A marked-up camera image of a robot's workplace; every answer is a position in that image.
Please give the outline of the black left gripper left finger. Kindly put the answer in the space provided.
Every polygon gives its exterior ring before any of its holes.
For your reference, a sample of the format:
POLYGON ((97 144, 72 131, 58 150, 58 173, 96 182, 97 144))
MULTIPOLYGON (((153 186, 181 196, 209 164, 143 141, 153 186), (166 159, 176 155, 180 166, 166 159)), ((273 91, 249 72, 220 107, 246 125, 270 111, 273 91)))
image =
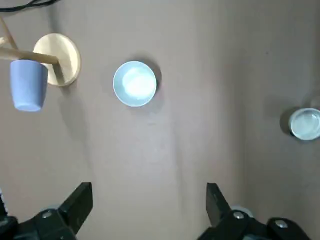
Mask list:
POLYGON ((57 208, 47 208, 19 222, 9 215, 0 197, 0 238, 2 240, 76 240, 77 233, 93 209, 91 182, 82 182, 57 208))

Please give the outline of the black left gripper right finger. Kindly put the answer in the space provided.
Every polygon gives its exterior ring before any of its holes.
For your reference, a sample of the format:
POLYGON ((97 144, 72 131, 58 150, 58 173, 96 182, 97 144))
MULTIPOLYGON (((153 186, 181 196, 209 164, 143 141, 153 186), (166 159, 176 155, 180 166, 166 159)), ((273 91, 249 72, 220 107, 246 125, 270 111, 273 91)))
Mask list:
POLYGON ((200 240, 309 240, 294 221, 271 217, 267 223, 256 220, 246 208, 231 208, 216 183, 206 184, 206 212, 211 226, 200 240))

